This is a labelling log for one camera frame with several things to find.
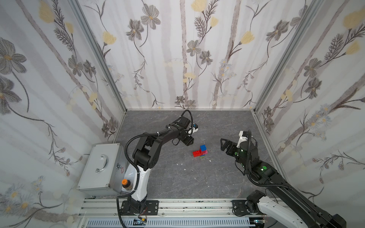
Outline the long red lego brick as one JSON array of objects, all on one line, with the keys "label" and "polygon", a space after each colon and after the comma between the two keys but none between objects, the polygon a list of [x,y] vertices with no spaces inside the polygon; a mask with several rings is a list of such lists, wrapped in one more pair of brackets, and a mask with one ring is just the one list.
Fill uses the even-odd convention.
[{"label": "long red lego brick", "polygon": [[193,152],[193,156],[194,157],[200,157],[202,155],[202,152],[199,150],[199,151],[194,151]]}]

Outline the upturned blue square lego brick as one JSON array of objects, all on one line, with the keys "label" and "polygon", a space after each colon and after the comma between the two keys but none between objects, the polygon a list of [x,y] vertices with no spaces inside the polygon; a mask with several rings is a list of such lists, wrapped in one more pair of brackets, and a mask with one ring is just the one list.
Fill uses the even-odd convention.
[{"label": "upturned blue square lego brick", "polygon": [[205,146],[205,145],[201,145],[201,146],[200,146],[200,151],[201,151],[201,152],[205,152],[205,151],[207,151],[206,146]]}]

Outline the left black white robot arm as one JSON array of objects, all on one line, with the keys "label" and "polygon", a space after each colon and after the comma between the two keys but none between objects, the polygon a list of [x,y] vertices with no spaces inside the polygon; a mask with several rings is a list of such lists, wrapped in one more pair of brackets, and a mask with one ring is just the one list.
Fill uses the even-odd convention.
[{"label": "left black white robot arm", "polygon": [[[162,146],[169,141],[177,139],[189,146],[194,143],[192,134],[198,130],[198,125],[193,124],[190,128],[185,128],[180,123],[172,123],[166,126],[166,130],[156,133],[143,133],[133,137],[125,146],[125,156],[130,165],[135,168],[135,177],[133,180],[133,189],[127,197],[130,211],[133,213],[142,213],[146,208],[147,185],[152,168],[158,162]],[[134,149],[132,159],[128,157],[127,148],[129,144],[138,139]]]}]

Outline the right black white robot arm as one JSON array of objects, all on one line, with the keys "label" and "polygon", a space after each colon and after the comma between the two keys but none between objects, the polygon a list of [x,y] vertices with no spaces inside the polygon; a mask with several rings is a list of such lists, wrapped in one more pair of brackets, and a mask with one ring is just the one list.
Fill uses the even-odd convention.
[{"label": "right black white robot arm", "polygon": [[258,149],[250,141],[240,144],[221,139],[221,150],[235,158],[235,165],[244,168],[242,173],[257,187],[272,192],[285,203],[281,206],[265,193],[256,190],[243,202],[235,201],[236,216],[267,215],[287,228],[345,228],[347,222],[338,214],[330,214],[311,202],[292,187],[279,172],[258,156]]}]

